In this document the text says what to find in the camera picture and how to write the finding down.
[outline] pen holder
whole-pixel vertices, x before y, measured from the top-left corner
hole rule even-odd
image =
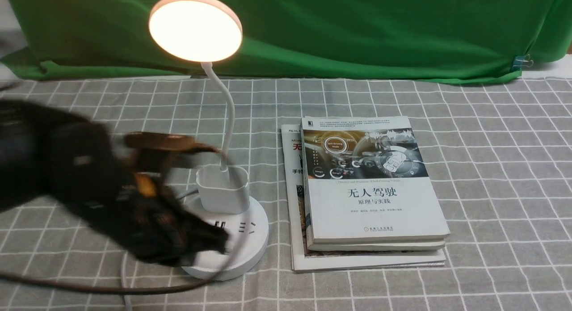
[[[240,185],[236,187],[238,176]],[[249,203],[249,179],[248,172],[242,167],[228,167],[221,170],[216,164],[201,167],[196,174],[198,195],[201,198],[202,207],[211,213],[218,214],[241,214],[248,207],[243,203]]]

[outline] desk lamp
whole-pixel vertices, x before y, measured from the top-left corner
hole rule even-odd
[[[228,153],[235,125],[235,105],[227,87],[212,69],[212,62],[226,59],[240,47],[243,30],[237,15],[218,0],[161,0],[149,17],[149,32],[163,50],[183,60],[200,62],[207,77],[216,83],[227,99],[228,119],[222,152]],[[237,174],[240,187],[231,184],[229,174]],[[248,240],[235,263],[218,280],[230,280],[249,271],[264,255],[268,244],[268,217],[262,205],[250,197],[248,171],[242,167],[209,164],[196,172],[198,196],[188,209],[204,221],[223,227],[230,234],[227,254],[239,235]],[[247,210],[240,199],[249,199]],[[251,223],[246,225],[247,214]],[[215,273],[227,256],[218,252],[201,252],[192,267],[183,268],[196,278]]]

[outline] grid pattern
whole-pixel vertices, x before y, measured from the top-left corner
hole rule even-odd
[[[572,82],[460,87],[413,81],[226,80],[236,104],[231,157],[266,209],[268,249],[245,276],[172,295],[133,297],[163,311],[553,311],[572,309]],[[114,140],[133,130],[221,146],[225,102],[210,81],[26,82],[2,97],[83,113]],[[439,269],[291,271],[279,127],[308,116],[406,115],[451,229]],[[123,154],[120,144],[118,154]],[[204,156],[204,162],[216,163]],[[177,191],[192,185],[175,170]],[[119,285],[122,250],[41,198],[0,214],[0,268]],[[134,286],[192,281],[130,261]],[[0,283],[0,310],[121,310],[119,297]]]

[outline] magazine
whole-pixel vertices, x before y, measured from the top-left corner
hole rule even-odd
[[[443,266],[443,250],[435,251],[313,251],[307,246],[306,211],[304,201],[304,177],[302,163],[302,134],[299,124],[282,126],[282,148],[286,171],[286,191],[290,215],[290,240],[292,268],[294,271],[406,268],[417,266]]]

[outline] lamp base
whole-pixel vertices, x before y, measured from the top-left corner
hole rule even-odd
[[[245,247],[242,248],[235,262],[217,278],[218,281],[227,281],[242,276],[264,255],[268,245],[268,217],[256,199],[250,197],[249,209],[241,214],[218,214],[206,211],[202,207],[200,197],[195,197],[188,209],[203,221],[227,230],[231,238],[227,244],[227,254],[233,250],[239,236],[247,236]],[[250,225],[245,223],[246,214],[250,215]],[[227,258],[228,255],[214,251],[200,252],[194,266],[183,267],[183,270],[195,278],[205,279],[216,273]]]

